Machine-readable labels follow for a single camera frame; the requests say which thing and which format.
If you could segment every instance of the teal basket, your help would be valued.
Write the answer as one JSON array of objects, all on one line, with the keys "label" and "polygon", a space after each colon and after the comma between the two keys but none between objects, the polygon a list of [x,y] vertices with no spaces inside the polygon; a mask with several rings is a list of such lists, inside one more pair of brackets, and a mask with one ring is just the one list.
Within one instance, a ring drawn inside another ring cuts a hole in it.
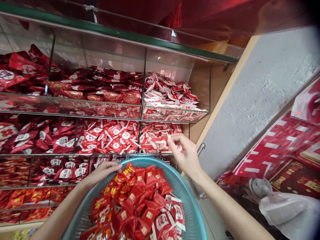
[{"label": "teal basket", "polygon": [[[198,203],[186,181],[181,177],[177,170],[166,162],[153,157],[132,157],[124,160],[121,162],[122,170],[129,162],[131,162],[134,167],[140,166],[146,168],[154,164],[156,168],[162,168],[166,180],[173,188],[173,194],[182,200],[186,225],[186,232],[182,232],[182,239],[208,239]],[[79,239],[80,234],[83,231],[92,227],[89,218],[92,200],[93,198],[100,196],[101,190],[107,186],[115,174],[116,173],[110,174],[87,193],[64,232],[61,238],[62,240]]]}]

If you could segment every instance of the person's left hand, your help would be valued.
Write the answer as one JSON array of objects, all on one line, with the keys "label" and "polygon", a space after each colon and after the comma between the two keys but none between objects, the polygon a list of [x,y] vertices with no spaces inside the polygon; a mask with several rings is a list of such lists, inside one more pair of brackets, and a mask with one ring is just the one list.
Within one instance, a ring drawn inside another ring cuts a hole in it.
[{"label": "person's left hand", "polygon": [[98,182],[105,179],[110,173],[118,171],[121,173],[122,164],[115,161],[105,161],[99,165],[91,174],[85,177],[79,184],[82,184],[88,190],[93,188]]}]

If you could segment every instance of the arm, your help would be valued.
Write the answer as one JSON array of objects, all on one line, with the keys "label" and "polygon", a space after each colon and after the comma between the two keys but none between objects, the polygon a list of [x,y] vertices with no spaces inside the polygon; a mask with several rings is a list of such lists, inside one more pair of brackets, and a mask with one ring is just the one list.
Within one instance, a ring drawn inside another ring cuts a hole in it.
[{"label": "arm", "polygon": [[31,236],[30,240],[59,240],[86,193],[110,173],[114,171],[121,172],[121,167],[122,164],[118,164],[117,162],[103,162],[96,170],[76,185],[52,215]]},{"label": "arm", "polygon": [[[180,142],[185,151],[180,152],[174,142]],[[264,227],[202,170],[196,145],[193,142],[183,134],[173,134],[171,135],[171,139],[168,139],[168,145],[181,169],[206,193],[235,239],[274,239]]]}]

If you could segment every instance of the green shelf trim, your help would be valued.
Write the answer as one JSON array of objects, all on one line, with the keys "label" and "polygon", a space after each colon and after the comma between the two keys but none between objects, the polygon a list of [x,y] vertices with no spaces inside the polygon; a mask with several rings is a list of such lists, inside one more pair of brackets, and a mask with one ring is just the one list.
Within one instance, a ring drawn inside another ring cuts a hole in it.
[{"label": "green shelf trim", "polygon": [[212,53],[209,51],[192,48],[184,45],[179,45],[176,43],[172,43],[169,41],[165,41],[165,40],[161,40],[158,38],[153,38],[153,37],[149,37],[141,34],[108,28],[92,22],[87,22],[87,21],[64,17],[64,16],[58,16],[51,13],[38,11],[32,8],[21,7],[21,6],[17,6],[17,5],[2,2],[2,1],[0,1],[0,13],[1,12],[9,13],[9,14],[13,14],[21,17],[26,17],[26,18],[36,19],[40,21],[62,24],[65,26],[83,29],[87,31],[94,31],[104,35],[109,35],[109,36],[118,37],[118,38],[130,40],[134,42],[140,42],[140,43],[145,43],[149,45],[159,46],[159,47],[163,47],[163,48],[167,48],[167,49],[171,49],[171,50],[175,50],[183,53],[193,54],[197,56],[203,56],[203,57],[207,57],[215,60],[220,60],[220,61],[225,61],[230,63],[238,62],[238,58],[235,58],[235,57],[226,56],[218,53]]}]

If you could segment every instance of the wall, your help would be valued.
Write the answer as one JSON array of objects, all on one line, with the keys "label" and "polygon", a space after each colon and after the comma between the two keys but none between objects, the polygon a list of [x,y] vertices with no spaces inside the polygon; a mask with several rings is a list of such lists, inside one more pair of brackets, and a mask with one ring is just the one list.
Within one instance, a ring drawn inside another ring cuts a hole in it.
[{"label": "wall", "polygon": [[318,69],[319,43],[314,27],[260,36],[204,139],[200,163],[212,179]]}]

